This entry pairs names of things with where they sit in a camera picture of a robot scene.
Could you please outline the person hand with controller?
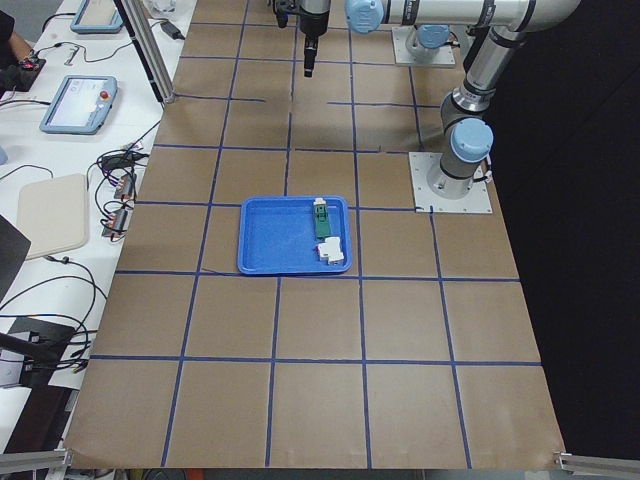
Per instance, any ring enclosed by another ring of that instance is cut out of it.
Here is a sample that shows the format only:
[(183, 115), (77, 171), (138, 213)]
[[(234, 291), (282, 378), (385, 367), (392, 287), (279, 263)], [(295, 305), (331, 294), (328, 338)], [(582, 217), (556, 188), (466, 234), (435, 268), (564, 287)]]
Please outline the person hand with controller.
[(20, 61), (31, 56), (32, 46), (24, 40), (18, 33), (7, 30), (1, 31), (1, 62), (2, 70), (18, 65)]

